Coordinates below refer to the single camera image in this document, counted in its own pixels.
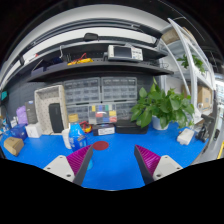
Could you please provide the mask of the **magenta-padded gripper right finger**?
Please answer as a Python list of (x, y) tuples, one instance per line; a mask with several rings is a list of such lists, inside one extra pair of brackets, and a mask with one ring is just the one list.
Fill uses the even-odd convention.
[(150, 184), (182, 169), (182, 166), (170, 156), (159, 156), (139, 145), (135, 146), (134, 155), (145, 184)]

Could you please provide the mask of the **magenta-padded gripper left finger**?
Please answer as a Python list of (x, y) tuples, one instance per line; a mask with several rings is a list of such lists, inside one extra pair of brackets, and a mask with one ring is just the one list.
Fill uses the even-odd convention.
[(92, 155), (93, 146), (88, 145), (68, 156), (57, 156), (44, 170), (81, 186)]

